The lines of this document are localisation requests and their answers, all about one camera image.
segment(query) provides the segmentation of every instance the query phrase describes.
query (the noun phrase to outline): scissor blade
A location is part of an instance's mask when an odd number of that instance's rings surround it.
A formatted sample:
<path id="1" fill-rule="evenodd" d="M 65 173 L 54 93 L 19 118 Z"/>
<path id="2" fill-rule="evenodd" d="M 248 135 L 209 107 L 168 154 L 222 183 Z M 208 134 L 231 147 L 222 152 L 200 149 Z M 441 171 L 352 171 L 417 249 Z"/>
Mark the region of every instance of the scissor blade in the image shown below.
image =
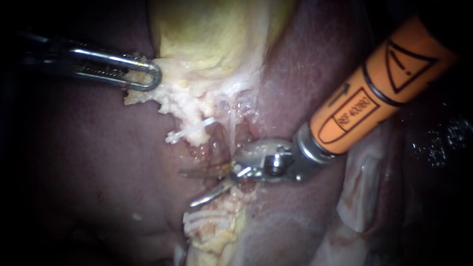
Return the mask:
<path id="1" fill-rule="evenodd" d="M 214 187 L 209 192 L 205 193 L 203 196 L 198 197 L 197 199 L 193 200 L 189 206 L 194 208 L 205 203 L 210 202 L 211 200 L 215 199 L 216 197 L 220 196 L 221 194 L 228 191 L 232 186 L 237 184 L 237 179 L 231 176 L 225 177 L 222 181 L 220 181 L 216 187 Z"/>

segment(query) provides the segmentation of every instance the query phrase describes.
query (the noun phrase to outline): wet tissue surface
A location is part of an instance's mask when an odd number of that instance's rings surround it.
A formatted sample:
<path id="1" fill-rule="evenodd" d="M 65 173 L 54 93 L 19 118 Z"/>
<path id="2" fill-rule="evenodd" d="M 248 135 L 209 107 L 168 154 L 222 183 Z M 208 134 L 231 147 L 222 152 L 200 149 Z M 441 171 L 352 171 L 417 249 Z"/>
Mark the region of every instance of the wet tissue surface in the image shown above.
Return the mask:
<path id="1" fill-rule="evenodd" d="M 156 57 L 144 1 L 82 4 L 50 20 L 30 12 L 21 23 Z M 51 5 L 31 10 L 47 13 Z M 162 104 L 125 106 L 126 93 L 84 81 L 18 79 L 5 153 L 11 254 L 58 265 L 179 265 L 185 257 L 187 265 L 246 266 L 463 259 L 466 246 L 456 239 L 468 237 L 473 136 L 466 63 L 306 185 L 233 189 L 207 212 L 188 208 L 215 180 L 185 178 L 179 170 L 224 163 L 232 149 L 262 136 L 290 138 L 373 48 L 363 13 L 357 1 L 298 1 L 259 78 L 234 101 L 216 101 L 212 116 L 220 123 L 205 129 L 203 145 L 165 143 L 183 124 L 159 113 Z M 188 236 L 215 242 L 204 247 Z M 222 239 L 227 245 L 219 253 Z"/>

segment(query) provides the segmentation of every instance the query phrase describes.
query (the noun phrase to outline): metal grasper jaw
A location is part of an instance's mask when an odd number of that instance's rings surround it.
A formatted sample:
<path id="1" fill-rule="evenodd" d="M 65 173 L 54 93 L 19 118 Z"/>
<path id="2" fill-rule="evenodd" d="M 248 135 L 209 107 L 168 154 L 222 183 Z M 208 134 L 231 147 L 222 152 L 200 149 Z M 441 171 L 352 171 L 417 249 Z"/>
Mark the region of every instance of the metal grasper jaw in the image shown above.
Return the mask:
<path id="1" fill-rule="evenodd" d="M 23 67 L 142 92 L 155 89 L 162 80 L 160 68 L 140 57 L 59 36 L 23 31 L 17 37 Z"/>

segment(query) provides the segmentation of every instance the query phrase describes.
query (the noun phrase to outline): black arrow symbol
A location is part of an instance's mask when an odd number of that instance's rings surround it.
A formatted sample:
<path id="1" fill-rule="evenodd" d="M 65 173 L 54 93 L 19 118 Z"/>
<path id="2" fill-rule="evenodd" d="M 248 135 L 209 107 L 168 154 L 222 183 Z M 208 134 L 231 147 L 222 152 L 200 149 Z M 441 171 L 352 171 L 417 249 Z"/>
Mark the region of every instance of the black arrow symbol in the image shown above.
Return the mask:
<path id="1" fill-rule="evenodd" d="M 349 89 L 349 88 L 350 88 L 350 84 L 349 84 L 349 83 L 345 83 L 343 90 L 337 95 L 337 97 L 335 97 L 335 99 L 333 99 L 333 100 L 329 103 L 329 107 L 332 106 L 332 104 L 334 104 L 342 95 L 346 95 L 346 94 L 348 93 L 348 89 Z"/>

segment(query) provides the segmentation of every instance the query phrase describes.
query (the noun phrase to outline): black triangle warning symbol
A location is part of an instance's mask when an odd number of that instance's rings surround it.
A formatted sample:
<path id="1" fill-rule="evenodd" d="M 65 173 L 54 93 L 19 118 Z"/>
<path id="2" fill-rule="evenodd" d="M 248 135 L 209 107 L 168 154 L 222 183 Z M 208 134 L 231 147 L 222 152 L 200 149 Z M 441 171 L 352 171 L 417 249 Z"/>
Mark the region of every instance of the black triangle warning symbol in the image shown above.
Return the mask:
<path id="1" fill-rule="evenodd" d="M 394 93 L 402 91 L 437 60 L 437 58 L 414 54 L 395 44 L 392 40 L 388 40 L 386 67 Z"/>

